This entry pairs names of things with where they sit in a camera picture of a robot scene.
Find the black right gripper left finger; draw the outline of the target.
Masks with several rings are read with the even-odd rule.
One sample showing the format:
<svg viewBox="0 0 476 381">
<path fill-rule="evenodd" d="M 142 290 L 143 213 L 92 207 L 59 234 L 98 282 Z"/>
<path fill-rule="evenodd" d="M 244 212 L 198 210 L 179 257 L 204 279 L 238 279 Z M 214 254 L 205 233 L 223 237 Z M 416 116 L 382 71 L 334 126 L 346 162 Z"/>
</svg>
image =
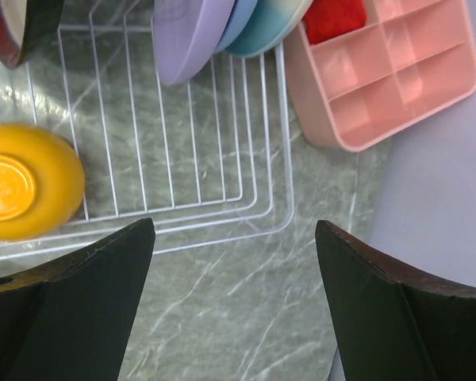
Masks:
<svg viewBox="0 0 476 381">
<path fill-rule="evenodd" d="M 0 277 L 0 380 L 115 380 L 152 260 L 144 218 Z"/>
</svg>

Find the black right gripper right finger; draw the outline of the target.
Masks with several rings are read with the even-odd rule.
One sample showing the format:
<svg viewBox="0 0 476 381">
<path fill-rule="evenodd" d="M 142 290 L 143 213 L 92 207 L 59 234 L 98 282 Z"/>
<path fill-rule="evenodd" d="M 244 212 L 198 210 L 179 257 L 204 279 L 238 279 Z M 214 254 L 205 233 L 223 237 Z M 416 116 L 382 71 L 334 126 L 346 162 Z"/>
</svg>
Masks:
<svg viewBox="0 0 476 381">
<path fill-rule="evenodd" d="M 317 257 L 348 380 L 476 380 L 476 287 L 422 271 L 330 221 Z"/>
</svg>

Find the orange-yellow bowl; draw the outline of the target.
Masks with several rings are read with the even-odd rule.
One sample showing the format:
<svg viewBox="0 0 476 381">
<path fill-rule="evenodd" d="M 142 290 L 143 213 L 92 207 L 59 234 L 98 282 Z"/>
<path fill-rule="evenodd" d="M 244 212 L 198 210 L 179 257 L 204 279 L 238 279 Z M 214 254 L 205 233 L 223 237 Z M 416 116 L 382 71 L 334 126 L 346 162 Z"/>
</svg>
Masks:
<svg viewBox="0 0 476 381">
<path fill-rule="evenodd" d="M 0 124 L 0 241 L 50 233 L 78 211 L 85 173 L 75 150 L 36 125 Z"/>
</svg>

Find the white wire dish rack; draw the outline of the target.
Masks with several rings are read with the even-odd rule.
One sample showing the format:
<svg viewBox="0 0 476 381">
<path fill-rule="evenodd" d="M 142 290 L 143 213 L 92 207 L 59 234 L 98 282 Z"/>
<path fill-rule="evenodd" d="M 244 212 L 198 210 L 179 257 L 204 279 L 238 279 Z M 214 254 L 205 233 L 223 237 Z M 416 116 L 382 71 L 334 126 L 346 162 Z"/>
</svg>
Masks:
<svg viewBox="0 0 476 381">
<path fill-rule="evenodd" d="M 283 230 L 294 216 L 284 49 L 221 52 L 167 87 L 151 1 L 67 1 L 56 33 L 22 66 L 0 61 L 0 122 L 32 122 L 79 154 L 86 195 L 42 237 L 0 241 L 0 263 L 35 263 L 149 217 L 155 251 Z"/>
</svg>

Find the dark red rimmed plate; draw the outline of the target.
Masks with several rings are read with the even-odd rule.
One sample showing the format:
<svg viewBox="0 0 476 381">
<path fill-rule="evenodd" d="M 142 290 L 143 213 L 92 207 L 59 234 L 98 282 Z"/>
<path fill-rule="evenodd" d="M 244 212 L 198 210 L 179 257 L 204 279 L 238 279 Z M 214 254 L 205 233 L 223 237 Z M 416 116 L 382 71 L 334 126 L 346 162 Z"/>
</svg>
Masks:
<svg viewBox="0 0 476 381">
<path fill-rule="evenodd" d="M 64 0 L 0 0 L 0 61 L 23 65 L 58 31 Z"/>
</svg>

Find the lavender plate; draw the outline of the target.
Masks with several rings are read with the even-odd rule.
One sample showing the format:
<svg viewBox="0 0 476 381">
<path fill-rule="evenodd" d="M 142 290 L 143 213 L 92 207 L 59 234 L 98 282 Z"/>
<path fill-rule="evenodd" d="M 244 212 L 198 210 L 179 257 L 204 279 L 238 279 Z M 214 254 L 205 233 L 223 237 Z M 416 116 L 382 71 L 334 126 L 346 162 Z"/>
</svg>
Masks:
<svg viewBox="0 0 476 381">
<path fill-rule="evenodd" d="M 156 1 L 155 64 L 162 84 L 172 86 L 194 77 L 217 47 L 234 1 Z"/>
</svg>

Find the cream and blue plate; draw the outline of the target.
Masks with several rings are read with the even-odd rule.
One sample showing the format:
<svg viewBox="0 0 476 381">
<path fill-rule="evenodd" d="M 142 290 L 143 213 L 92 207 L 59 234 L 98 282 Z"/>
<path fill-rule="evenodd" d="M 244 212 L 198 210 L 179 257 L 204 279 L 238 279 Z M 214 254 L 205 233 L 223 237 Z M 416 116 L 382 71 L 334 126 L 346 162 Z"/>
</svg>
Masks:
<svg viewBox="0 0 476 381">
<path fill-rule="evenodd" d="M 261 0 L 226 52 L 249 58 L 279 44 L 300 22 L 313 0 Z"/>
</svg>

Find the pink compartment organizer tray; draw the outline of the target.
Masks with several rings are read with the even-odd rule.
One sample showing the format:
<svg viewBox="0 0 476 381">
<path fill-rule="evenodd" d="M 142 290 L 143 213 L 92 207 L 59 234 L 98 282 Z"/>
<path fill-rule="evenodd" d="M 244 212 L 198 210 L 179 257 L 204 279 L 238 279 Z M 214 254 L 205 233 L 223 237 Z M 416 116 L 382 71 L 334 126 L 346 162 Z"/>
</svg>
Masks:
<svg viewBox="0 0 476 381">
<path fill-rule="evenodd" d="M 368 1 L 360 29 L 283 43 L 286 84 L 305 139 L 361 152 L 476 91 L 466 2 Z"/>
</svg>

